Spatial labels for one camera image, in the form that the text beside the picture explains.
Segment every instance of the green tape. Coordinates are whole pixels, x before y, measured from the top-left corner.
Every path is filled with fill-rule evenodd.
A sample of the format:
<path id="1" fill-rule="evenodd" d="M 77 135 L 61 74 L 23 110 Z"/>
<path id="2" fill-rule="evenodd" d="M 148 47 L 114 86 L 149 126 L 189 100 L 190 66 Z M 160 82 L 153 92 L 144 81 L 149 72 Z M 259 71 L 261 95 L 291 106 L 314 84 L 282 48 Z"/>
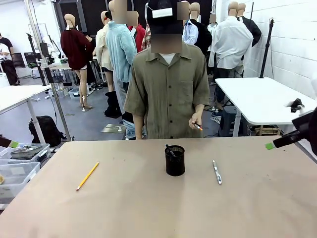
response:
<path id="1" fill-rule="evenodd" d="M 9 147 L 11 147 L 11 148 L 16 148 L 18 145 L 19 145 L 19 142 L 11 141 Z"/>
<path id="2" fill-rule="evenodd" d="M 274 148 L 275 148 L 275 146 L 274 146 L 273 143 L 268 143 L 268 144 L 265 145 L 265 147 L 266 147 L 268 150 L 271 150 L 271 149 L 274 149 Z"/>

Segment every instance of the man in green shirt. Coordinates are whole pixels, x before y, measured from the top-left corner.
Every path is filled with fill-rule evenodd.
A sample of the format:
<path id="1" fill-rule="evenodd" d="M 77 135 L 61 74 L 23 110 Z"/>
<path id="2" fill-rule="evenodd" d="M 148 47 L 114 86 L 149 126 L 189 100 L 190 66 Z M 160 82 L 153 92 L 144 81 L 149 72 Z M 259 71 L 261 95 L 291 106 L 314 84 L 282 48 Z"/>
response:
<path id="1" fill-rule="evenodd" d="M 164 19 L 153 19 L 157 2 L 148 8 L 152 46 L 133 60 L 125 110 L 133 114 L 137 139 L 144 119 L 148 139 L 201 137 L 194 123 L 202 124 L 209 104 L 206 59 L 198 47 L 182 42 L 182 20 L 174 14 L 178 0 L 170 1 L 173 16 Z"/>

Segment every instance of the man's left hand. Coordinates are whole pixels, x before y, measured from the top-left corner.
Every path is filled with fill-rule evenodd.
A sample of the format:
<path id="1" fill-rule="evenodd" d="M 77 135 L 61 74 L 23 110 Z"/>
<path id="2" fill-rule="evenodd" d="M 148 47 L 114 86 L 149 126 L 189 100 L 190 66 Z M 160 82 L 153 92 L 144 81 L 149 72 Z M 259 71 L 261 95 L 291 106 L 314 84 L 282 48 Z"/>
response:
<path id="1" fill-rule="evenodd" d="M 197 127 L 195 127 L 195 124 L 194 124 L 195 122 L 198 125 L 202 125 L 202 115 L 200 113 L 193 114 L 192 118 L 188 121 L 190 128 L 197 129 Z"/>

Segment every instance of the white wall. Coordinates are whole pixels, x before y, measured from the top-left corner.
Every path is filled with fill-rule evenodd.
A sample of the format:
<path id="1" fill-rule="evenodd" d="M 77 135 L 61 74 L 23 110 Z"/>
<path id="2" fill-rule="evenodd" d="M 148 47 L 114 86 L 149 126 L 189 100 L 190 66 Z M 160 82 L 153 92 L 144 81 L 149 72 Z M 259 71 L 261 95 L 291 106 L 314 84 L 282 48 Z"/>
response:
<path id="1" fill-rule="evenodd" d="M 59 45 L 60 31 L 55 20 L 56 18 L 51 1 L 45 0 L 43 2 L 38 2 L 37 0 L 33 0 L 33 2 L 38 23 L 46 24 L 49 35 L 57 43 L 57 45 Z M 3 37 L 8 38 L 12 42 L 14 51 L 16 53 L 22 53 L 24 58 L 24 52 L 32 51 L 30 42 L 28 41 L 28 37 L 26 35 L 26 33 L 30 33 L 30 21 L 25 3 L 23 1 L 17 1 L 2 4 L 0 5 L 0 12 L 0 33 Z"/>
<path id="2" fill-rule="evenodd" d="M 217 0 L 217 20 L 228 16 L 231 0 Z M 250 18 L 252 2 L 246 4 L 245 16 Z M 272 78 L 311 98 L 317 99 L 317 0 L 254 0 L 252 19 L 262 31 L 262 37 L 245 61 L 245 77 L 260 75 L 269 19 L 275 24 L 271 36 L 264 76 Z"/>

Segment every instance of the black mesh pen holder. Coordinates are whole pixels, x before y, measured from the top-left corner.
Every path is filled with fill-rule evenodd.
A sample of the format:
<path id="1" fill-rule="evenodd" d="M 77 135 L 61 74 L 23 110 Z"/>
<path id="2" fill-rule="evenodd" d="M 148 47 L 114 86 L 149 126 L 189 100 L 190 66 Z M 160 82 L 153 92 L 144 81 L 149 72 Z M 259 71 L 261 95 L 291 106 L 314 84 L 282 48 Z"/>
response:
<path id="1" fill-rule="evenodd" d="M 170 149 L 172 153 L 166 148 L 165 158 L 166 158 L 166 172 L 171 176 L 181 176 L 185 173 L 185 149 L 178 145 L 171 145 Z"/>

